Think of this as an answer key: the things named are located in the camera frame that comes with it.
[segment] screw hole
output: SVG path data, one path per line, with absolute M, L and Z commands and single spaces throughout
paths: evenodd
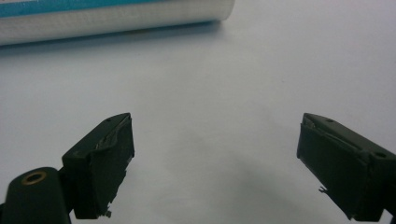
M 382 153 L 382 152 L 376 152 L 375 155 L 376 155 L 377 157 L 381 157 L 381 158 L 386 158 L 386 157 L 387 157 L 387 155 L 385 155 L 385 154 Z
M 33 184 L 36 184 L 36 183 L 40 182 L 41 180 L 45 179 L 46 176 L 47 176 L 47 173 L 45 173 L 43 171 L 37 171 L 37 172 L 31 173 L 31 174 L 27 175 L 26 177 L 24 177 L 22 180 L 22 184 L 23 185 L 33 185 Z

